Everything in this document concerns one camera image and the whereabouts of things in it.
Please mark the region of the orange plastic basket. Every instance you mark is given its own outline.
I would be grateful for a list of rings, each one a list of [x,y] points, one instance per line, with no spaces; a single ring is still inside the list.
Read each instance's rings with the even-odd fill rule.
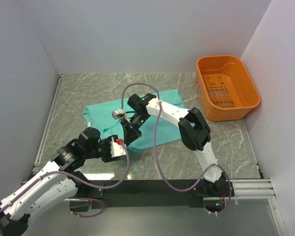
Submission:
[[[209,121],[244,118],[261,97],[243,62],[235,56],[207,56],[198,59],[195,87]]]

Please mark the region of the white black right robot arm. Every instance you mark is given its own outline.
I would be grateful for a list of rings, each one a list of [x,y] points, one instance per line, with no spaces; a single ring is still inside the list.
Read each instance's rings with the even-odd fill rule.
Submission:
[[[188,190],[201,188],[208,196],[232,193],[228,175],[218,165],[212,150],[211,130],[199,109],[180,108],[151,93],[143,97],[134,94],[128,99],[127,104],[134,112],[132,117],[129,117],[124,109],[116,110],[116,116],[121,120],[126,145],[142,136],[140,128],[151,116],[155,116],[157,120],[164,119],[179,129],[182,143],[194,152],[203,169],[199,180],[188,187]]]

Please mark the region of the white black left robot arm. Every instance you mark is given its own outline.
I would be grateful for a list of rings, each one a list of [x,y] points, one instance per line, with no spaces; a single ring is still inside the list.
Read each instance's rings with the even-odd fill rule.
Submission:
[[[21,236],[30,220],[65,199],[91,201],[91,189],[104,190],[106,186],[92,184],[78,169],[88,159],[112,162],[122,156],[128,156],[127,146],[117,135],[101,139],[99,130],[86,128],[77,139],[60,147],[34,177],[0,200],[0,235]]]

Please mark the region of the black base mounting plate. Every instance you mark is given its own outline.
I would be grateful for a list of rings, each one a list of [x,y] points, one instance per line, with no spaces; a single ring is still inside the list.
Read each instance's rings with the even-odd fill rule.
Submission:
[[[163,180],[125,180],[111,189],[90,188],[78,190],[79,198],[101,200],[106,207],[169,207],[189,206],[203,208],[205,198],[224,200],[235,195],[233,185],[224,182],[219,187],[201,180],[188,192],[172,190]]]

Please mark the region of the aluminium frame rail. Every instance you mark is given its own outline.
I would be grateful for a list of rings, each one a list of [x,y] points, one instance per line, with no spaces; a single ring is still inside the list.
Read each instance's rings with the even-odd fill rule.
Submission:
[[[275,199],[270,179],[232,179],[231,199]]]

